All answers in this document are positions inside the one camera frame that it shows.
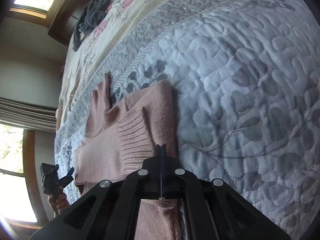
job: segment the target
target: wooden headboard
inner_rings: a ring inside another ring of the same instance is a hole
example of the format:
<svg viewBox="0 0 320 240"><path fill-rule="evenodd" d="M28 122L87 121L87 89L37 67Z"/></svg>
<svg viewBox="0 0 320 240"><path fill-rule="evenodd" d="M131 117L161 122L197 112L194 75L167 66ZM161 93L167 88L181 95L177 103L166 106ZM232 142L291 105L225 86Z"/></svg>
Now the wooden headboard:
<svg viewBox="0 0 320 240"><path fill-rule="evenodd" d="M49 28L49 36L68 46L82 8L90 0L64 0Z"/></svg>

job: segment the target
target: metal screw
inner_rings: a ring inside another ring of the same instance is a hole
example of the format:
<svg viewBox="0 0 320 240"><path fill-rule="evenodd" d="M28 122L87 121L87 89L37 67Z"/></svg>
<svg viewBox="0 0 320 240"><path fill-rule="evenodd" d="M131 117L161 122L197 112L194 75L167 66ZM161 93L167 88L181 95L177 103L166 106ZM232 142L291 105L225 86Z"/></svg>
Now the metal screw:
<svg viewBox="0 0 320 240"><path fill-rule="evenodd" d="M102 180L102 181L100 181L99 186L100 187L109 187L110 186L110 181L108 181L106 179Z"/></svg>
<svg viewBox="0 0 320 240"><path fill-rule="evenodd" d="M223 185L223 180L222 179L214 179L212 183L213 183L213 185L220 187Z"/></svg>
<svg viewBox="0 0 320 240"><path fill-rule="evenodd" d="M184 169L176 169L174 173L177 175L183 175L186 173L186 171Z"/></svg>
<svg viewBox="0 0 320 240"><path fill-rule="evenodd" d="M148 174L148 171L145 170L145 169L141 169L141 170L138 171L138 174L139 174L140 176L146 176L146 175Z"/></svg>

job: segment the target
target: window frame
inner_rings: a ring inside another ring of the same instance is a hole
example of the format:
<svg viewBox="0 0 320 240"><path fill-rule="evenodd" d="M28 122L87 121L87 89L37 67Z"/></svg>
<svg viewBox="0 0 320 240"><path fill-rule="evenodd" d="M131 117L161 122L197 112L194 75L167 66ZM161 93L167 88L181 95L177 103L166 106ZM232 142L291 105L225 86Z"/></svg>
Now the window frame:
<svg viewBox="0 0 320 240"><path fill-rule="evenodd" d="M23 139L22 139L22 159L23 159L23 173L6 171L0 169L1 173L24 177L26 180L26 186L28 190L28 195L30 203L35 213L36 219L38 222L26 222L20 220L14 220L5 218L9 224L14 224L16 226L32 228L39 228L44 226L49 222L48 217L45 213L44 206L42 203L38 180L36 177L36 164L35 164L35 131L34 130L23 130Z"/></svg>
<svg viewBox="0 0 320 240"><path fill-rule="evenodd" d="M53 0L50 9L47 12L33 7L12 4L6 16L49 28L63 1L64 0Z"/></svg>

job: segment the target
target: pink sweater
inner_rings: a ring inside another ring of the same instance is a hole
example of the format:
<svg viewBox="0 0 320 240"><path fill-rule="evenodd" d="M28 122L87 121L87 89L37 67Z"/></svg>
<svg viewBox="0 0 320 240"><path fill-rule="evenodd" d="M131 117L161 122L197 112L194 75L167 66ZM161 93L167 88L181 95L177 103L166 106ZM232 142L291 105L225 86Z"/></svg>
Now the pink sweater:
<svg viewBox="0 0 320 240"><path fill-rule="evenodd" d="M141 169L156 144L165 143L168 155L176 156L170 83L135 91L108 110L106 78L92 97L85 145L75 151L75 183L84 185L83 193ZM177 201L142 200L135 239L180 239Z"/></svg>

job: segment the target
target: window shade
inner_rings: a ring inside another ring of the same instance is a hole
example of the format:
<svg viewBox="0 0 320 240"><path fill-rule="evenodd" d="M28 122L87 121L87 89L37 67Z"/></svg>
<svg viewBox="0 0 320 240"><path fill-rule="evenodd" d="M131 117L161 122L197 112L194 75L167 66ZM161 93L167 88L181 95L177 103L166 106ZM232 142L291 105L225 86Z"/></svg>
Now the window shade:
<svg viewBox="0 0 320 240"><path fill-rule="evenodd" d="M0 97L0 121L54 133L56 109Z"/></svg>

